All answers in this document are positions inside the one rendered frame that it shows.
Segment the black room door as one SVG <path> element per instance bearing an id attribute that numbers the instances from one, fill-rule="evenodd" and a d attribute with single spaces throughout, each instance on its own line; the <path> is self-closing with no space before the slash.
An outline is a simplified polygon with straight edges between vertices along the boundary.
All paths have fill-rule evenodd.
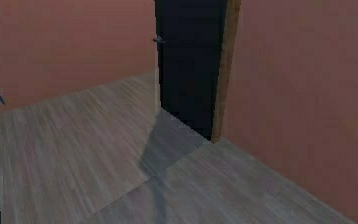
<path id="1" fill-rule="evenodd" d="M 212 137 L 227 0 L 155 0 L 160 101 Z"/>

